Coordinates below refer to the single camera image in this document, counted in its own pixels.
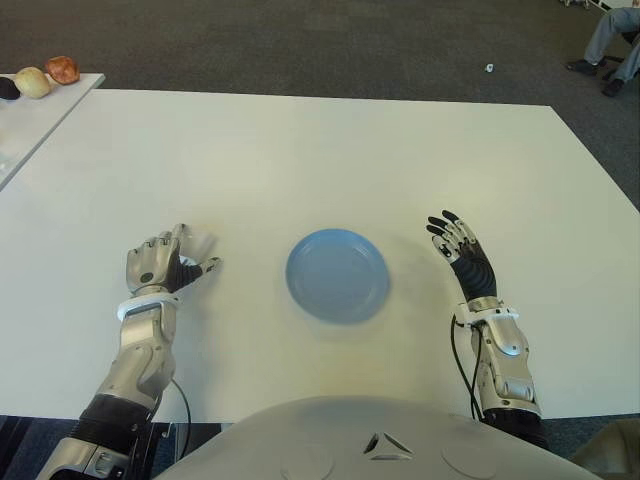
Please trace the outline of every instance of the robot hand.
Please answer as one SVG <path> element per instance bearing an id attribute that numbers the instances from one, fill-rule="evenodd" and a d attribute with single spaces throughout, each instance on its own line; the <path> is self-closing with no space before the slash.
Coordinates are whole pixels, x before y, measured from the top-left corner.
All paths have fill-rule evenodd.
<path id="1" fill-rule="evenodd" d="M 173 293 L 213 270 L 219 262 L 213 257 L 200 265 L 180 262 L 180 244 L 185 225 L 177 224 L 173 232 L 151 237 L 127 255 L 127 285 L 134 296 L 152 292 Z"/>
<path id="2" fill-rule="evenodd" d="M 443 210 L 442 216 L 449 222 L 429 217 L 427 230 L 434 234 L 433 244 L 453 268 L 467 302 L 496 297 L 496 277 L 475 235 L 455 214 Z"/>

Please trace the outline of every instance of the black cable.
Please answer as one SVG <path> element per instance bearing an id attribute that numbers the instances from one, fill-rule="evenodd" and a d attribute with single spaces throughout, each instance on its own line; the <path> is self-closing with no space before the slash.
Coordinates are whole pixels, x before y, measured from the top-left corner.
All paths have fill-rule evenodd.
<path id="1" fill-rule="evenodd" d="M 184 458 L 184 454 L 187 453 L 187 447 L 189 446 L 189 439 L 191 438 L 191 409 L 189 408 L 189 402 L 187 401 L 187 396 L 178 385 L 178 382 L 175 379 L 171 379 L 173 384 L 176 386 L 180 395 L 182 395 L 182 400 L 184 400 L 184 406 L 187 409 L 187 438 L 184 441 L 184 447 L 182 447 L 182 453 L 180 454 L 180 458 L 178 460 L 182 460 Z"/>
<path id="2" fill-rule="evenodd" d="M 475 329 L 478 332 L 478 353 L 476 354 L 476 366 L 473 369 L 473 380 L 471 380 L 471 391 L 474 393 L 474 397 L 475 397 L 475 393 L 476 393 L 476 378 L 478 378 L 478 367 L 480 366 L 480 355 L 482 354 L 482 343 L 483 343 L 483 339 L 482 339 L 482 329 L 480 327 L 477 327 L 475 325 L 471 325 L 471 329 Z M 473 398 L 471 399 L 471 416 L 475 418 L 475 415 L 473 414 Z"/>
<path id="3" fill-rule="evenodd" d="M 476 400 L 476 396 L 473 390 L 471 390 L 471 385 L 469 385 L 469 380 L 464 373 L 464 369 L 462 368 L 462 364 L 460 363 L 460 358 L 458 357 L 458 351 L 456 350 L 456 341 L 453 335 L 454 328 L 458 326 L 464 326 L 460 323 L 456 322 L 456 316 L 454 315 L 451 319 L 451 350 L 453 350 L 453 358 L 456 361 L 456 365 L 458 366 L 458 370 L 460 371 L 460 375 L 462 375 L 462 379 L 464 380 L 464 384 L 467 387 L 467 391 L 469 392 L 469 396 L 471 397 L 471 403 L 475 407 L 476 413 L 478 415 L 478 419 L 482 418 L 482 413 L 480 411 L 480 407 L 478 406 L 478 401 Z"/>

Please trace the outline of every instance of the black shoe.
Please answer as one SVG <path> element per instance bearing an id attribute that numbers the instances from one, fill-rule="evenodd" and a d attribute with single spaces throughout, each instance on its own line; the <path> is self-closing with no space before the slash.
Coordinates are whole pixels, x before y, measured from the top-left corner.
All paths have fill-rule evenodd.
<path id="1" fill-rule="evenodd" d="M 605 85 L 602 89 L 602 93 L 604 93 L 607 97 L 615 97 L 620 90 L 624 87 L 624 82 L 619 78 L 614 78 L 609 83 Z"/>
<path id="2" fill-rule="evenodd" d="M 598 65 L 591 65 L 586 60 L 576 60 L 575 62 L 568 62 L 566 65 L 567 70 L 572 72 L 582 73 L 584 75 L 595 75 L 598 72 Z"/>

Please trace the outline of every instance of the gray carpet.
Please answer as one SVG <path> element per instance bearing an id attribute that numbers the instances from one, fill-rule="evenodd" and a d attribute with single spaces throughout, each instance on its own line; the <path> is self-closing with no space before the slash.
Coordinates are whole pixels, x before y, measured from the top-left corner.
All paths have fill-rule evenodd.
<path id="1" fill-rule="evenodd" d="M 563 66 L 601 14 L 555 0 L 2 0 L 0 72 L 65 54 L 105 88 L 551 105 L 638 208 L 638 79 L 609 99 Z"/>

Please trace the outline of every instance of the potato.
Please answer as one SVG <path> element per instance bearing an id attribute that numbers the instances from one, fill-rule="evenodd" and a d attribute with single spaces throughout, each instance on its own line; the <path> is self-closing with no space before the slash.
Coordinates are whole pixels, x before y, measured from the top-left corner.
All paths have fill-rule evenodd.
<path id="1" fill-rule="evenodd" d="M 42 98 L 51 91 L 49 80 L 39 68 L 27 67 L 16 73 L 13 81 L 18 90 L 30 98 Z"/>
<path id="2" fill-rule="evenodd" d="M 61 85 L 69 85 L 80 79 L 78 64 L 71 57 L 53 57 L 47 60 L 45 68 L 51 78 Z"/>

